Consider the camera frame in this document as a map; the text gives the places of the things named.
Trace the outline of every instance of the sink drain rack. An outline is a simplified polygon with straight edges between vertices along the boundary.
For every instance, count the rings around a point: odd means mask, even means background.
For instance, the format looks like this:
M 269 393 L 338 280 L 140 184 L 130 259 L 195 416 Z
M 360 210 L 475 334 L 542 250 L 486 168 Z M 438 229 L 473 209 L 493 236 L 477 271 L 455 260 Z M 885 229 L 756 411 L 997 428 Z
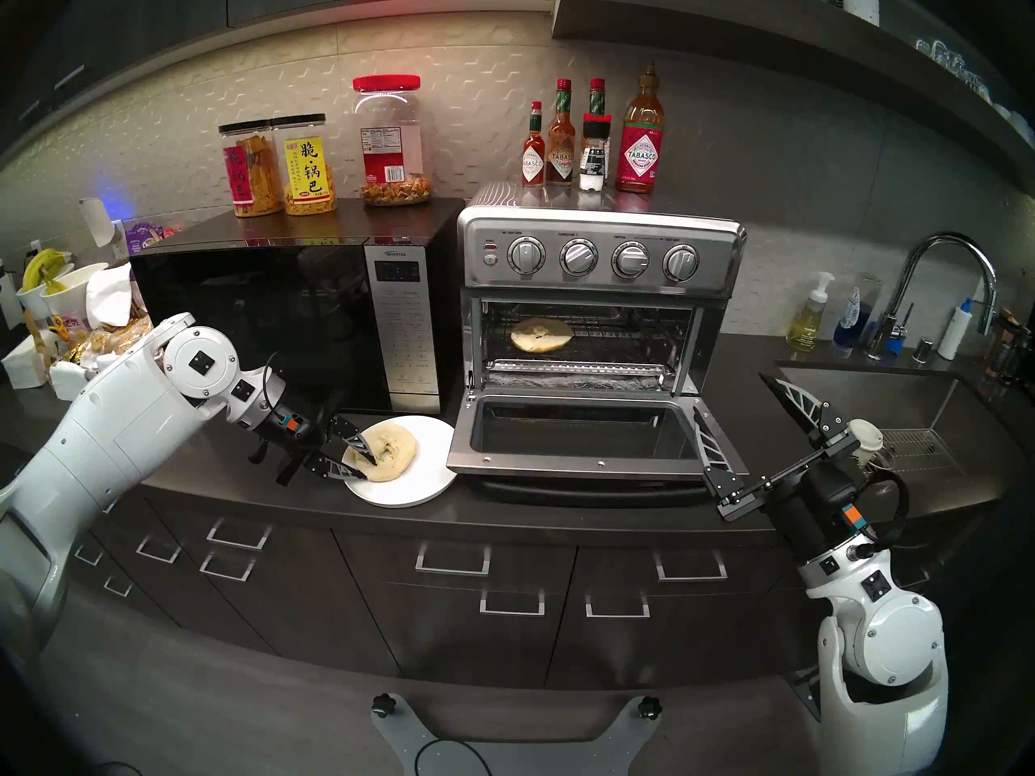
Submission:
M 896 473 L 944 470 L 946 474 L 966 475 L 948 445 L 930 428 L 881 428 L 884 447 L 891 451 Z

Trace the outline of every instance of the bread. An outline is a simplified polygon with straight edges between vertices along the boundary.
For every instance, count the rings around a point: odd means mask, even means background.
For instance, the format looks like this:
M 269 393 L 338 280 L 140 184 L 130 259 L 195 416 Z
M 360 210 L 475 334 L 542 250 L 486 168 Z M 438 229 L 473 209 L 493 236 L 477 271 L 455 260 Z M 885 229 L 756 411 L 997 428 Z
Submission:
M 417 440 L 402 425 L 387 423 L 367 428 L 363 439 L 378 464 L 372 465 L 351 447 L 345 451 L 345 464 L 359 470 L 368 481 L 394 481 L 417 454 Z
M 522 320 L 510 330 L 510 340 L 526 353 L 549 353 L 560 350 L 574 334 L 566 322 L 532 317 Z

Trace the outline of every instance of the kitchen counter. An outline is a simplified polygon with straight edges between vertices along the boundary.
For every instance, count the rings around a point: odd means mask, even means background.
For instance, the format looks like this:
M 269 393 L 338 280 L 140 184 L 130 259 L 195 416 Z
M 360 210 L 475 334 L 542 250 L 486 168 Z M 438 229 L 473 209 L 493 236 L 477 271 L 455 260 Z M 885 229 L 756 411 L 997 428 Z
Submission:
M 918 367 L 908 355 L 893 362 L 871 362 L 856 353 L 839 357 L 823 342 L 811 353 L 797 353 L 779 337 L 722 334 L 716 345 L 703 397 L 711 414 L 733 442 L 753 476 L 776 472 L 809 452 L 798 426 L 758 378 L 758 372 L 781 376 L 778 362 L 884 371 L 948 371 L 959 376 L 1010 431 L 1027 456 L 1035 452 L 1035 406 L 1016 390 L 983 381 L 979 361 L 960 357 L 954 362 L 937 355 Z M 443 419 L 451 422 L 454 407 Z M 68 404 L 48 387 L 12 390 L 0 386 L 4 417 L 0 443 L 34 452 L 53 431 Z M 360 427 L 382 419 L 352 418 Z M 214 511 L 295 526 L 328 526 L 342 531 L 538 544 L 650 544 L 664 535 L 692 535 L 707 544 L 710 535 L 737 535 L 743 544 L 774 544 L 775 532 L 761 512 L 734 524 L 723 523 L 714 507 L 703 501 L 679 508 L 594 508 L 527 506 L 502 503 L 482 494 L 471 476 L 459 476 L 438 498 L 406 509 L 372 506 L 338 482 L 299 472 L 287 487 L 275 483 L 280 457 L 270 449 L 266 460 L 252 465 L 247 455 L 258 440 L 226 422 L 213 420 L 145 481 L 145 490 L 184 493 L 212 502 Z M 13 451 L 7 449 L 9 457 Z M 940 506 L 939 509 L 952 508 Z M 912 515 L 931 507 L 914 505 Z M 887 519 L 878 509 L 870 519 Z

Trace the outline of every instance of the red lid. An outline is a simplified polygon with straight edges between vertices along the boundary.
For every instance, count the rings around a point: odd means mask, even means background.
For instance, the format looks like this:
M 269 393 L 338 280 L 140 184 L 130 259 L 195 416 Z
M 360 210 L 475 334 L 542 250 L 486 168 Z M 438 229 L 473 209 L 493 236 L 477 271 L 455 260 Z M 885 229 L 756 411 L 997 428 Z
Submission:
M 416 74 L 367 74 L 352 81 L 355 91 L 416 91 L 420 78 Z

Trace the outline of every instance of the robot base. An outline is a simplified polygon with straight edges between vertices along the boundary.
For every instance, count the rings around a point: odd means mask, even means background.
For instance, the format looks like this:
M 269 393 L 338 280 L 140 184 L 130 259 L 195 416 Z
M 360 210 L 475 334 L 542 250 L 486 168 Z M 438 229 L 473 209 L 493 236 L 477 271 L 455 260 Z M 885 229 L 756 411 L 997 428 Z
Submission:
M 379 695 L 371 720 L 403 762 L 406 776 L 602 776 L 627 774 L 658 726 L 661 704 L 639 695 L 596 740 L 583 743 L 463 743 L 440 740 L 394 693 Z

